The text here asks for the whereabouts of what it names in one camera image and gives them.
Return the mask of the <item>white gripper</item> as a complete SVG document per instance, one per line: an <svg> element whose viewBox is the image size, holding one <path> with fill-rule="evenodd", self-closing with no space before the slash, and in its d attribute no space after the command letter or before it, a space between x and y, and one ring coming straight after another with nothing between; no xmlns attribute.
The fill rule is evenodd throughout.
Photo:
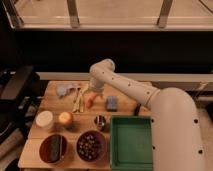
<svg viewBox="0 0 213 171"><path fill-rule="evenodd" d="M94 92L95 92L95 93L98 93L97 97L99 97L100 99L102 99L102 94L101 93L104 90L104 85L103 84L97 84L97 83L94 83L94 82L90 82L89 83L89 90L93 91L93 92L89 92L87 94L87 98L92 98L93 95L94 95Z"/></svg>

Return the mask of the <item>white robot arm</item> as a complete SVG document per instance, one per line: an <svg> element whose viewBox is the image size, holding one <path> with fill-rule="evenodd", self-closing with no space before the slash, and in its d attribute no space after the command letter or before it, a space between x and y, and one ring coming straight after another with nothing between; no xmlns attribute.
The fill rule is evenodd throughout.
<svg viewBox="0 0 213 171"><path fill-rule="evenodd" d="M192 97L180 88L159 89L114 72L104 59L90 67L89 89L102 93L112 86L151 111L154 171L205 171L200 121Z"/></svg>

